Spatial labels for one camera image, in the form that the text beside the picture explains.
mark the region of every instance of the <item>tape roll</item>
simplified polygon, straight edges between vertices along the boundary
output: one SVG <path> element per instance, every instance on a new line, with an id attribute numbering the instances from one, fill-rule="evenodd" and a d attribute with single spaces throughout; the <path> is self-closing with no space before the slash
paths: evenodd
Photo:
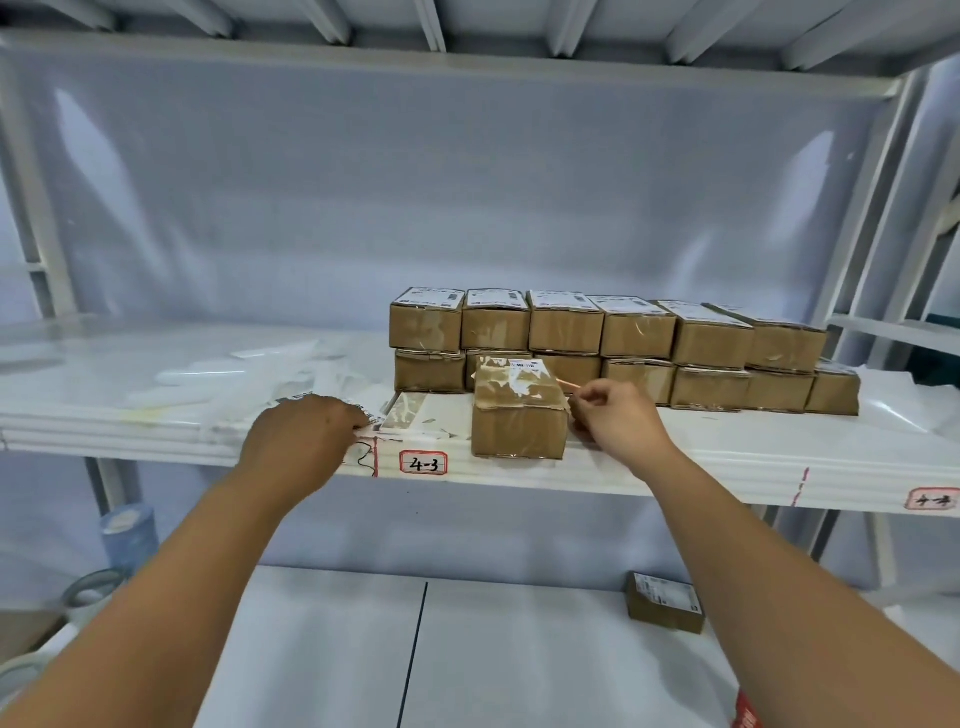
<path id="1" fill-rule="evenodd" d="M 33 652 L 0 665 L 0 713 L 40 676 L 53 659 L 54 655 Z"/>
<path id="2" fill-rule="evenodd" d="M 154 509 L 133 503 L 110 511 L 100 519 L 100 538 L 110 565 L 135 574 L 159 548 Z"/>
<path id="3" fill-rule="evenodd" d="M 126 580 L 126 573 L 119 569 L 94 571 L 77 579 L 60 598 L 67 621 L 77 629 L 86 627 Z"/>

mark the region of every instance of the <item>label on box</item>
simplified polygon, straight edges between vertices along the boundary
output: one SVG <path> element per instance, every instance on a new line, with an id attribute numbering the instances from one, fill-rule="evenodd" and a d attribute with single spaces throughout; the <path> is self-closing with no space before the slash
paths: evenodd
<path id="1" fill-rule="evenodd" d="M 834 375 L 855 375 L 856 369 L 848 367 L 846 364 L 840 364 L 829 359 L 821 359 L 817 362 L 818 372 L 830 372 Z"/>
<path id="2" fill-rule="evenodd" d="M 689 584 L 657 579 L 653 576 L 644 576 L 641 573 L 634 573 L 634 580 L 637 590 L 654 604 L 660 604 L 671 609 L 680 609 L 684 612 L 692 612 L 696 615 L 704 613 L 696 590 Z"/>
<path id="3" fill-rule="evenodd" d="M 534 374 L 550 375 L 546 364 L 544 364 L 541 359 L 511 359 L 510 368 L 520 369 L 524 372 L 532 372 Z"/>
<path id="4" fill-rule="evenodd" d="M 463 291 L 452 288 L 411 288 L 394 303 L 401 305 L 422 305 L 429 308 L 459 308 L 464 299 Z"/>
<path id="5" fill-rule="evenodd" d="M 750 328 L 750 324 L 745 324 L 733 316 L 714 311 L 699 303 L 688 303 L 686 301 L 658 301 L 658 303 L 671 313 L 677 314 L 684 321 L 702 321 L 705 324 L 724 324 L 725 326 Z"/>
<path id="6" fill-rule="evenodd" d="M 806 324 L 801 324 L 799 321 L 790 321 L 789 319 L 784 319 L 782 316 L 757 316 L 753 311 L 748 311 L 742 305 L 726 305 L 725 303 L 715 303 L 714 305 L 723 308 L 725 311 L 730 313 L 738 313 L 741 316 L 746 316 L 748 319 L 753 319 L 754 321 L 760 321 L 762 324 L 781 324 L 787 327 L 805 327 Z"/>
<path id="7" fill-rule="evenodd" d="M 667 315 L 667 312 L 658 305 L 646 302 L 636 296 L 590 296 L 589 298 L 607 313 L 641 313 L 646 316 Z"/>
<path id="8" fill-rule="evenodd" d="M 524 300 L 522 293 L 507 288 L 474 288 L 467 292 L 467 306 L 518 308 L 521 311 L 530 307 Z"/>
<path id="9" fill-rule="evenodd" d="M 569 308 L 571 311 L 599 311 L 582 293 L 572 291 L 530 291 L 534 308 Z"/>

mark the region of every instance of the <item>shelf label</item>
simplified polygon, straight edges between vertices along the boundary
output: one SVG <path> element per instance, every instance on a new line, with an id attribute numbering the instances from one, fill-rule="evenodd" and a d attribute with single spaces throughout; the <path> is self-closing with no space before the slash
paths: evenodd
<path id="1" fill-rule="evenodd" d="M 408 475 L 446 475 L 446 453 L 406 449 L 400 453 L 400 472 Z"/>
<path id="2" fill-rule="evenodd" d="M 951 511 L 960 500 L 960 488 L 914 488 L 903 505 L 908 511 Z"/>

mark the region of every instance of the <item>hand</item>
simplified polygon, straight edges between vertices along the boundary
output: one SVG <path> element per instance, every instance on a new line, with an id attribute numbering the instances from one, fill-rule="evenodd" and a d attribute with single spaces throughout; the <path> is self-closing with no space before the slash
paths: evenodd
<path id="1" fill-rule="evenodd" d="M 332 397 L 285 400 L 256 418 L 235 473 L 293 508 L 337 472 L 367 416 Z"/>
<path id="2" fill-rule="evenodd" d="M 641 480 L 664 459 L 681 455 L 653 400 L 629 382 L 592 381 L 570 398 L 570 407 L 597 445 Z"/>

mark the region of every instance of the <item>black seam line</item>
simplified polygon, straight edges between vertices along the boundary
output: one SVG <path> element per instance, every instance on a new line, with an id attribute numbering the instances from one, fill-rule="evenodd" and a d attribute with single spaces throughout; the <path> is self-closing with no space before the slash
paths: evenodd
<path id="1" fill-rule="evenodd" d="M 403 699 L 400 700 L 400 715 L 396 719 L 396 728 L 403 722 L 403 709 L 407 705 L 407 691 L 410 690 L 410 675 L 414 671 L 414 658 L 417 657 L 417 640 L 420 638 L 420 623 L 423 621 L 423 606 L 426 604 L 426 590 L 430 582 L 423 585 L 423 599 L 420 601 L 420 616 L 417 617 L 417 631 L 414 633 L 414 648 L 410 651 L 410 666 L 407 668 L 407 682 L 403 686 Z"/>

